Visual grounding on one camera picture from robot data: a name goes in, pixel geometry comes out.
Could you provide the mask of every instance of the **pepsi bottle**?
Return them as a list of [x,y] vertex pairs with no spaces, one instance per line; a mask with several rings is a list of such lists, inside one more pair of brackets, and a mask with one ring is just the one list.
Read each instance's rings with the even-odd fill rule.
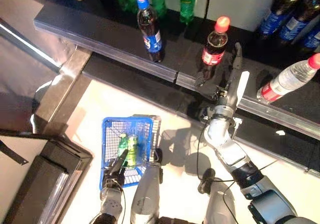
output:
[[298,2],[299,0],[273,0],[271,8],[256,31],[257,39],[269,39],[288,18]]
[[293,16],[281,28],[277,46],[288,46],[301,30],[320,13],[320,0],[302,0]]
[[137,0],[137,20],[149,57],[153,62],[161,62],[164,57],[157,14],[148,0]]

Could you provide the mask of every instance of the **shelf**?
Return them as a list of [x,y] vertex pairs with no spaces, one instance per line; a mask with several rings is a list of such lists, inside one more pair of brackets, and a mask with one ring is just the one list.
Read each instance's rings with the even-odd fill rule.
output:
[[[161,37],[165,46],[165,58],[160,64],[151,62],[144,48],[136,16],[119,10],[115,0],[49,0],[34,20],[37,29],[65,37],[79,46],[133,67],[137,71],[163,79],[163,84],[182,86],[195,91],[194,82],[199,69],[203,45],[212,31],[214,22],[195,18],[186,28],[179,22],[179,13],[168,10],[160,22]],[[274,58],[265,52],[255,58],[247,54],[246,44],[252,33],[230,27],[228,47],[224,60],[219,64],[215,78],[208,88],[223,86],[228,79],[228,60],[235,42],[241,42],[245,50],[244,69],[250,78],[240,103],[240,108],[265,119],[280,123],[315,139],[320,139],[320,76],[302,88],[287,94],[272,105],[263,105],[255,100],[258,88],[276,76],[292,60],[281,53]],[[86,68],[97,68],[89,62]]]

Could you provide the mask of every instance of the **plastic basket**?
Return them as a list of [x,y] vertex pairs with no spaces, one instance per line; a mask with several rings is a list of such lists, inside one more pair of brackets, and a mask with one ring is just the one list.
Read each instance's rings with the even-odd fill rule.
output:
[[147,117],[107,117],[102,123],[102,160],[100,175],[100,190],[102,189],[103,172],[110,163],[118,157],[120,134],[136,135],[138,137],[137,165],[125,170],[124,187],[137,185],[144,171],[145,165],[153,161],[155,142],[153,121]]

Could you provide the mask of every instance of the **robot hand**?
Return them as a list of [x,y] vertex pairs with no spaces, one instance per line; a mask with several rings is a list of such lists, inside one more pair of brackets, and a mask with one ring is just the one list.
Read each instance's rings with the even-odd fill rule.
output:
[[254,220],[261,224],[310,224],[311,220],[296,217],[296,211],[286,197],[267,176],[252,163],[244,150],[233,141],[241,123],[234,113],[244,93],[249,74],[241,71],[242,49],[235,45],[233,70],[224,91],[219,91],[209,126],[204,132],[206,141],[215,150],[217,158],[240,186]]
[[101,209],[90,224],[116,224],[122,212],[121,193],[125,178],[124,172],[127,162],[124,163],[128,154],[125,150],[117,158],[110,168],[104,170],[102,190],[100,192]]

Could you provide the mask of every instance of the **clear plastic bottle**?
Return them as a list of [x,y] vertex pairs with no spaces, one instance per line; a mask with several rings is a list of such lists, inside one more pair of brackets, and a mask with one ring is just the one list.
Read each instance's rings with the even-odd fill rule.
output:
[[257,99],[265,104],[280,99],[283,95],[305,85],[315,76],[318,69],[320,69],[320,53],[287,67],[258,90]]

